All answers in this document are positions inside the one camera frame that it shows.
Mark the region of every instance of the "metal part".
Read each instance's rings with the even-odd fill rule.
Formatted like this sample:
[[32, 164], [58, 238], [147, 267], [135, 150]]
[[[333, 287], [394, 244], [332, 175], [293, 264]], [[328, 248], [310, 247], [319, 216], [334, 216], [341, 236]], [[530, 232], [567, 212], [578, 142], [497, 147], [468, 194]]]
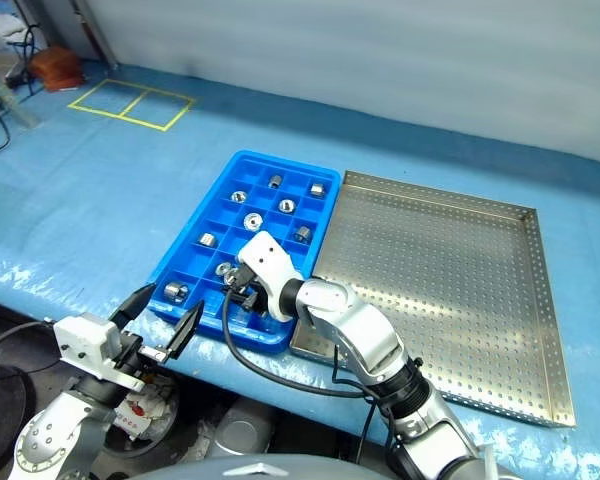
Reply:
[[62, 392], [18, 436], [9, 478], [40, 474], [55, 479], [69, 472], [88, 476], [114, 417], [110, 408], [76, 392]]
[[295, 209], [296, 202], [290, 198], [284, 198], [280, 200], [280, 203], [278, 204], [278, 210], [280, 210], [282, 213], [293, 213]]
[[[535, 210], [347, 172], [313, 273], [380, 309], [447, 399], [575, 424]], [[300, 322], [291, 346], [331, 362]]]
[[322, 198], [324, 197], [324, 185], [321, 183], [314, 183], [311, 185], [311, 189], [309, 190], [309, 193], [311, 195], [313, 195], [314, 197], [319, 197]]
[[269, 179], [269, 188], [279, 188], [282, 183], [282, 177], [280, 175], [273, 175]]
[[207, 458], [266, 452], [275, 417], [273, 407], [240, 397], [222, 417]]
[[251, 232], [257, 232], [260, 230], [260, 226], [262, 225], [262, 215], [259, 213], [248, 213], [244, 217], [244, 228]]
[[296, 309], [302, 322], [338, 345], [365, 385], [393, 377], [407, 362], [402, 340], [387, 318], [348, 285], [309, 279], [298, 290]]
[[236, 267], [229, 269], [229, 271], [224, 274], [224, 284], [225, 285], [233, 285], [233, 282], [236, 281], [236, 272], [238, 269]]
[[203, 233], [198, 238], [198, 243], [205, 247], [213, 248], [216, 246], [216, 237], [212, 233]]
[[189, 295], [189, 287], [184, 283], [170, 282], [164, 287], [164, 296], [176, 305], [184, 302]]
[[311, 229], [304, 225], [298, 227], [298, 229], [293, 234], [293, 239], [296, 242], [309, 243], [309, 241], [311, 240]]
[[244, 203], [244, 201], [247, 199], [247, 192], [244, 192], [242, 190], [236, 190], [231, 194], [230, 198], [236, 203]]
[[230, 262], [219, 263], [216, 267], [216, 275], [218, 277], [224, 277], [224, 274], [231, 270], [232, 266]]

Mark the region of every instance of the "metal nut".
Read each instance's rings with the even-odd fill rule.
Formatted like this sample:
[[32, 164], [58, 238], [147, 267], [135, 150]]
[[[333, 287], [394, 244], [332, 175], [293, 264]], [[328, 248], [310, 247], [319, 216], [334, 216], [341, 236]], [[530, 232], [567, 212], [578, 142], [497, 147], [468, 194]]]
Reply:
[[213, 248], [216, 246], [216, 237], [214, 237], [212, 233], [203, 233], [200, 235], [198, 243], [205, 247]]
[[216, 267], [216, 275], [219, 277], [223, 277], [225, 273], [231, 270], [231, 264], [229, 262], [219, 263]]
[[280, 210], [282, 213], [293, 213], [295, 209], [296, 202], [294, 202], [290, 198], [282, 199], [278, 204], [278, 210]]
[[282, 177], [280, 175], [274, 175], [269, 179], [269, 188], [278, 188], [282, 183]]
[[231, 194], [230, 198], [236, 203], [244, 203], [244, 201], [247, 199], [247, 192], [244, 192], [242, 190], [236, 190]]
[[324, 197], [324, 185], [321, 183], [312, 184], [309, 193], [314, 197]]
[[164, 296], [173, 303], [180, 304], [185, 301], [189, 295], [189, 287], [184, 283], [171, 282], [164, 287]]
[[248, 213], [242, 223], [247, 230], [257, 232], [262, 225], [262, 216], [259, 213]]
[[293, 239], [296, 242], [309, 243], [309, 240], [311, 240], [311, 229], [309, 227], [305, 227], [304, 225], [299, 227], [293, 234]]

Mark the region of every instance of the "blue plastic tray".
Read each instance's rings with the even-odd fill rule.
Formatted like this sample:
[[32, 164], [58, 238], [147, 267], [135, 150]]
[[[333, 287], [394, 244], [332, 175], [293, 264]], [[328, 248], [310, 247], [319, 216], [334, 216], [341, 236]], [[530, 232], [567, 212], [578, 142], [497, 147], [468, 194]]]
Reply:
[[[276, 174], [282, 177], [282, 183], [278, 189], [269, 188], [269, 179]], [[324, 197], [310, 195], [313, 183], [324, 185]], [[182, 314], [204, 298], [199, 331], [221, 336], [223, 279], [216, 275], [215, 269], [222, 262], [235, 265], [238, 251], [255, 235], [256, 232], [244, 228], [245, 215], [259, 213], [264, 219], [260, 230], [267, 230], [291, 255], [296, 269], [308, 277], [320, 251], [339, 189], [340, 175], [336, 171], [261, 153], [236, 153], [151, 274], [149, 281], [157, 282], [158, 286], [149, 308], [166, 321], [176, 323]], [[242, 204], [230, 198], [237, 190], [247, 193]], [[285, 198], [296, 203], [291, 214], [278, 210], [280, 200]], [[298, 243], [293, 238], [297, 228], [303, 225], [312, 232], [308, 244]], [[198, 243], [205, 232], [216, 237], [215, 247]], [[179, 305], [164, 296], [165, 285], [172, 281], [184, 283], [189, 288], [189, 295]], [[269, 315], [245, 312], [235, 305], [231, 306], [229, 318], [235, 341], [254, 350], [280, 352], [287, 348], [293, 333], [294, 322], [281, 323]]]

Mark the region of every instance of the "robotic arm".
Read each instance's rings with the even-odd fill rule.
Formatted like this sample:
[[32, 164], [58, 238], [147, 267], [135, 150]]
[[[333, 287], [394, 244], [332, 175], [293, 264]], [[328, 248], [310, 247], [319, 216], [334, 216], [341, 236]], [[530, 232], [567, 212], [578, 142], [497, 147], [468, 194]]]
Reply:
[[259, 232], [238, 253], [241, 269], [267, 295], [269, 314], [293, 317], [336, 344], [348, 368], [380, 398], [398, 444], [394, 470], [418, 480], [516, 479], [493, 459], [485, 460], [440, 393], [409, 357], [387, 318], [349, 286], [303, 280], [289, 255], [268, 232]]
[[[413, 480], [519, 478], [496, 465], [492, 455], [480, 456], [440, 393], [422, 376], [421, 360], [409, 357], [387, 318], [363, 302], [352, 288], [320, 279], [304, 280], [289, 255], [265, 231], [242, 248], [238, 260], [240, 266], [228, 282], [228, 295], [239, 299], [245, 308], [268, 310], [280, 322], [298, 317], [337, 345], [348, 368], [377, 399], [395, 434], [397, 443], [391, 449], [390, 461], [400, 476]], [[249, 293], [250, 285], [255, 287], [253, 293]], [[123, 330], [146, 307], [154, 289], [155, 285], [148, 285], [134, 292], [108, 320], [84, 314], [66, 317], [54, 325], [62, 359], [87, 375], [22, 430], [10, 480], [86, 480], [114, 420], [114, 408], [129, 391], [142, 389], [141, 378], [147, 367], [180, 355], [200, 321], [202, 302], [183, 316], [166, 347], [143, 345], [141, 337]], [[247, 457], [245, 461], [252, 464], [236, 468], [231, 475], [246, 478], [267, 473], [269, 463], [282, 461], [277, 458], [264, 463]], [[307, 469], [320, 463], [312, 457], [292, 458], [290, 462]], [[232, 463], [236, 462], [229, 460], [226, 465]], [[222, 465], [187, 465], [186, 476], [197, 469], [204, 470], [200, 478], [224, 478], [228, 471], [222, 470], [222, 477], [210, 475], [216, 467], [224, 469]], [[327, 476], [330, 469], [341, 469], [326, 464], [320, 468], [326, 469], [323, 473]], [[177, 468], [165, 469], [147, 476], [182, 478], [178, 472]], [[368, 473], [351, 471], [347, 475], [368, 478]]]

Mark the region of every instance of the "red object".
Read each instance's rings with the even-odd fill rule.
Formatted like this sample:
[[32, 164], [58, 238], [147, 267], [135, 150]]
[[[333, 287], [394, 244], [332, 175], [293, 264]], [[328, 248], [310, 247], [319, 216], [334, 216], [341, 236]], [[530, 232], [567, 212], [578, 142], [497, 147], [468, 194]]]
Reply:
[[139, 417], [144, 416], [144, 410], [140, 405], [138, 405], [137, 403], [130, 403], [129, 406], [131, 407], [131, 411], [133, 413], [135, 413]]
[[36, 53], [29, 62], [29, 71], [42, 80], [49, 92], [84, 83], [80, 59], [62, 47], [53, 46]]

